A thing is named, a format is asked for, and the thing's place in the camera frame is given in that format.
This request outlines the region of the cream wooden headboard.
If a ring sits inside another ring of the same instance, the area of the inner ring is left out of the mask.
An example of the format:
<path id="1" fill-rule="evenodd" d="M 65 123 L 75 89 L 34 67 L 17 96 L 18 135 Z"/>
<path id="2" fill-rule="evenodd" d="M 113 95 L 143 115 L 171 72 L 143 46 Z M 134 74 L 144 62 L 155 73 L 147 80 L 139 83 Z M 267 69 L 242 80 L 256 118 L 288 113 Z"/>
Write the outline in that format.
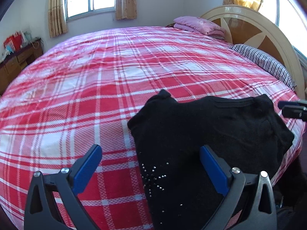
<path id="1" fill-rule="evenodd" d="M 283 32 L 259 12 L 239 5 L 222 5 L 204 13 L 225 30 L 225 41 L 260 49 L 285 66 L 291 75 L 295 92 L 305 99 L 305 81 L 298 55 Z"/>

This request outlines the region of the red white plaid bedsheet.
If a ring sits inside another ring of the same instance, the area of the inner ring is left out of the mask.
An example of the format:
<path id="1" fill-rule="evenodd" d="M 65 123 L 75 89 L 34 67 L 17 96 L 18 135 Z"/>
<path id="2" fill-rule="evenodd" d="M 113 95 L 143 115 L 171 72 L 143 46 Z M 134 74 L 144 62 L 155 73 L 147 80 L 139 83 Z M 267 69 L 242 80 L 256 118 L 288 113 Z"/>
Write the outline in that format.
<path id="1" fill-rule="evenodd" d="M 152 229 L 127 122 L 159 90 L 180 102 L 297 94 L 212 37 L 167 27 L 104 30 L 42 55 L 1 96 L 1 206 L 23 229 L 35 171 L 70 167 L 93 144 L 102 161 L 80 201 L 101 229 Z"/>

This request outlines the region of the beige curtain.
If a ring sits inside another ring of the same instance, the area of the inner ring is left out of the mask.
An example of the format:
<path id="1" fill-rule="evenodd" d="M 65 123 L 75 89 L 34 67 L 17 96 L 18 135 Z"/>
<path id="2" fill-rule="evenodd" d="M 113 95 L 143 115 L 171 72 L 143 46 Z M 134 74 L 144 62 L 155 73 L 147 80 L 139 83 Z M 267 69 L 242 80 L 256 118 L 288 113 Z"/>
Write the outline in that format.
<path id="1" fill-rule="evenodd" d="M 48 29 L 50 38 L 68 32 L 64 0 L 48 0 Z"/>
<path id="2" fill-rule="evenodd" d="M 136 0 L 115 0 L 116 20 L 134 20 L 137 18 Z"/>

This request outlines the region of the black pants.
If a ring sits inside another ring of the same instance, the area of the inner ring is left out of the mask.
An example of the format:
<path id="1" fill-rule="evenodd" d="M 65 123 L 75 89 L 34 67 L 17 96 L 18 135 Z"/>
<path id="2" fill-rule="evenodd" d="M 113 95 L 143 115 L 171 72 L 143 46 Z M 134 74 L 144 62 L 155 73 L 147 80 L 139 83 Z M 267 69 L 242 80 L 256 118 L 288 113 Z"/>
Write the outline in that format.
<path id="1" fill-rule="evenodd" d="M 178 102 L 165 90 L 128 124 L 154 229 L 202 229 L 227 193 L 218 158 L 243 173 L 273 177 L 294 134 L 266 95 Z"/>

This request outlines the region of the brown wooden desk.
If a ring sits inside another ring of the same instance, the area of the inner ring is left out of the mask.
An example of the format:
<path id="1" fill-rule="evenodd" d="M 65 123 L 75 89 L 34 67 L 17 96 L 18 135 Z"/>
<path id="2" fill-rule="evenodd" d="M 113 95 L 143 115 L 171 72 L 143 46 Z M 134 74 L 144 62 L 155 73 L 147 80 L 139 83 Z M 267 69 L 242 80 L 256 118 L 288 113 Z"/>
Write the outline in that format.
<path id="1" fill-rule="evenodd" d="M 5 92 L 8 85 L 25 69 L 44 53 L 44 44 L 41 38 L 35 38 L 27 46 L 9 55 L 1 62 L 0 93 Z"/>

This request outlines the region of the striped pillow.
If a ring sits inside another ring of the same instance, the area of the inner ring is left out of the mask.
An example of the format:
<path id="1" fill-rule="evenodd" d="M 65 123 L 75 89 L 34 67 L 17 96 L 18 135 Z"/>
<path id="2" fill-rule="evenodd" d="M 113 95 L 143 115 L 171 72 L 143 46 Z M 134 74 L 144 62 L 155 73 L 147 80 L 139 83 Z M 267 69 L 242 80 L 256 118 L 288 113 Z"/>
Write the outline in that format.
<path id="1" fill-rule="evenodd" d="M 294 81 L 287 69 L 268 53 L 245 44 L 230 45 L 229 48 L 257 64 L 291 90 L 295 90 Z"/>

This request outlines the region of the red gift bag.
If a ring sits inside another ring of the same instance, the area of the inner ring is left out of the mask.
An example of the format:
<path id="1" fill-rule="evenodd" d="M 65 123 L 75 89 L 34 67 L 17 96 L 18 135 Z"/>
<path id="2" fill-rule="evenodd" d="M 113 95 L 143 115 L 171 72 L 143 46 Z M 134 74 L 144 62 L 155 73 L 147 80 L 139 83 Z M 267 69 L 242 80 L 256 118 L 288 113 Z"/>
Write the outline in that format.
<path id="1" fill-rule="evenodd" d="M 22 44 L 22 35 L 16 32 L 13 35 L 10 35 L 4 42 L 4 48 L 9 46 L 13 52 L 19 51 Z"/>

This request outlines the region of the side window by headboard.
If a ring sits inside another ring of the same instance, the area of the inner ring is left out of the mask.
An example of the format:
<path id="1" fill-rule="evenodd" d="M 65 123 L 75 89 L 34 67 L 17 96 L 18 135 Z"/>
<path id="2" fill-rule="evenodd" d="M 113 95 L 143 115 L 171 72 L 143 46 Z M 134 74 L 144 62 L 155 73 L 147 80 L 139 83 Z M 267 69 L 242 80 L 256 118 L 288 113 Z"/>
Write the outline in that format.
<path id="1" fill-rule="evenodd" d="M 259 13 L 278 26 L 292 46 L 306 56 L 306 19 L 288 0 L 263 0 Z"/>

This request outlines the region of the folded pink blanket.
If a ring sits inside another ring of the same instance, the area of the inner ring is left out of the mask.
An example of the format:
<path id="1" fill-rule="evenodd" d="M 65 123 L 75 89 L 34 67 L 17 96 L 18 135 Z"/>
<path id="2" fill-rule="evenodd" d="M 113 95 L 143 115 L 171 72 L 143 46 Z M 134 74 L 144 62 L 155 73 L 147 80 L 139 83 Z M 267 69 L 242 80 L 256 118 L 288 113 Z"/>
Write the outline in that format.
<path id="1" fill-rule="evenodd" d="M 225 38 L 225 30 L 216 23 L 200 17 L 182 16 L 175 18 L 174 28 L 207 36 Z"/>

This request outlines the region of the left beige curtain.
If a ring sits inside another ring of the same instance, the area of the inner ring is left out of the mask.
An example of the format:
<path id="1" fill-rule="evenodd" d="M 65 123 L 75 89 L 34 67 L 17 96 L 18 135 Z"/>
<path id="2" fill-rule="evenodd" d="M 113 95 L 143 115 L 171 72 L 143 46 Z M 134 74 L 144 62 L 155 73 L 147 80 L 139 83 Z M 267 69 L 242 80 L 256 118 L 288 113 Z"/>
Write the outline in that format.
<path id="1" fill-rule="evenodd" d="M 48 29 L 50 38 L 68 32 L 64 0 L 48 0 Z"/>

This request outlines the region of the right beige curtain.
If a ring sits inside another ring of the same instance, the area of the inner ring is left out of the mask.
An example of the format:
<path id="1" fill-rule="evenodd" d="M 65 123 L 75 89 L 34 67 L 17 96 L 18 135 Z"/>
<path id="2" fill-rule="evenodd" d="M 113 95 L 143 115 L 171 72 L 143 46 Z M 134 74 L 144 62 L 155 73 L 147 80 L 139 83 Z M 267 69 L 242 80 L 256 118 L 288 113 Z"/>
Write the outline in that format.
<path id="1" fill-rule="evenodd" d="M 136 0 L 115 0 L 116 20 L 134 20 L 137 18 Z"/>

